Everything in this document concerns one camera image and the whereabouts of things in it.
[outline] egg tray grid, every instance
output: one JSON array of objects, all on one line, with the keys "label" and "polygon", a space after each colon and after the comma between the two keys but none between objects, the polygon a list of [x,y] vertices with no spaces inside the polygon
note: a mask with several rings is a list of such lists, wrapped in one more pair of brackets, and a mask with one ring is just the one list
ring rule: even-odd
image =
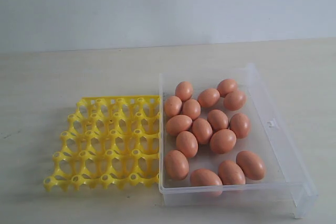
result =
[{"label": "egg tray grid", "polygon": [[159,105],[158,95],[82,98],[60,135],[46,190],[158,183]]}]

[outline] egg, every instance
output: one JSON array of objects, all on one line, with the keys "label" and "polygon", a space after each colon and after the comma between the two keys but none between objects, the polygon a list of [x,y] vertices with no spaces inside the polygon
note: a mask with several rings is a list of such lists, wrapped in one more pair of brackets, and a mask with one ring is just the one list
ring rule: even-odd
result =
[{"label": "egg", "polygon": [[187,131],[193,120],[187,115],[176,115],[168,120],[166,123],[166,131],[172,135],[177,136],[182,131]]},{"label": "egg", "polygon": [[183,104],[182,114],[189,116],[192,120],[195,120],[201,114],[201,105],[194,99],[187,100]]},{"label": "egg", "polygon": [[232,130],[237,138],[245,138],[250,132],[250,119],[243,113],[237,113],[230,120],[230,130]]},{"label": "egg", "polygon": [[255,153],[242,151],[237,154],[236,163],[241,167],[246,177],[261,180],[266,173],[264,161]]},{"label": "egg", "polygon": [[[222,181],[213,171],[201,168],[190,174],[190,184],[192,186],[221,186]],[[206,194],[217,197],[222,194],[222,191],[210,191]]]},{"label": "egg", "polygon": [[246,183],[243,170],[231,160],[221,162],[218,167],[218,175],[223,185],[244,185]]},{"label": "egg", "polygon": [[194,89],[190,82],[182,81],[180,82],[175,89],[175,95],[179,97],[182,102],[189,100],[193,95]]},{"label": "egg", "polygon": [[217,131],[210,139],[210,149],[216,154],[228,153],[235,147],[237,138],[233,131]]},{"label": "egg", "polygon": [[211,125],[203,118],[198,118],[194,121],[192,132],[199,144],[207,144],[212,136]]},{"label": "egg", "polygon": [[179,151],[169,151],[164,157],[166,172],[173,180],[183,180],[189,173],[187,158]]},{"label": "egg", "polygon": [[229,119],[221,110],[211,110],[208,113],[207,119],[214,131],[227,129],[229,126]]},{"label": "egg", "polygon": [[227,94],[237,89],[238,84],[234,79],[225,79],[221,81],[217,86],[217,90],[219,91],[221,97],[225,97]]},{"label": "egg", "polygon": [[172,116],[178,115],[181,111],[182,108],[182,101],[180,98],[176,96],[171,96],[169,97],[165,102],[164,102],[164,112],[166,113],[167,116],[170,118]]},{"label": "egg", "polygon": [[219,91],[217,89],[210,88],[200,93],[197,100],[201,107],[210,108],[218,102],[219,97]]},{"label": "egg", "polygon": [[246,95],[243,91],[236,90],[227,94],[224,98],[224,107],[235,111],[241,109],[246,103]]},{"label": "egg", "polygon": [[184,154],[186,158],[194,157],[198,151],[198,142],[193,133],[182,131],[177,135],[176,148]]}]

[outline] yellow egg tray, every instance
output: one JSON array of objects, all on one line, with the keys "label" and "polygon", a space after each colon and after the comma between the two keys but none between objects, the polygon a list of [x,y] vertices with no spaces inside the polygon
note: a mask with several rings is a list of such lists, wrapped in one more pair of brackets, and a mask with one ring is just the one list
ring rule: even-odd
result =
[{"label": "yellow egg tray", "polygon": [[60,135],[46,190],[158,183],[159,105],[158,95],[82,98]]}]

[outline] white table surface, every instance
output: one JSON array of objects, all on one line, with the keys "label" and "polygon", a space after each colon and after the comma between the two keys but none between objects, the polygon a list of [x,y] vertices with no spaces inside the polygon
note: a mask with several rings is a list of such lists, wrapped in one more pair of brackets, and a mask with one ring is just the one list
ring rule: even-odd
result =
[{"label": "white table surface", "polygon": [[[284,204],[265,212],[163,207],[155,186],[45,192],[59,134],[81,97],[158,94],[162,71],[248,62],[257,65],[317,186],[305,219],[294,220]],[[1,223],[334,223],[335,87],[331,38],[0,55]]]}]

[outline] egg tray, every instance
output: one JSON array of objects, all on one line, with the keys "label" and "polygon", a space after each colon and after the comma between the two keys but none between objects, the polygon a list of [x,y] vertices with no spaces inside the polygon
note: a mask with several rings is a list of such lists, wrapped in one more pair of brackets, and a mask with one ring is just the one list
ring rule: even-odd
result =
[{"label": "egg tray", "polygon": [[158,183],[159,106],[158,95],[82,98],[60,135],[62,147],[53,154],[46,190]]}]

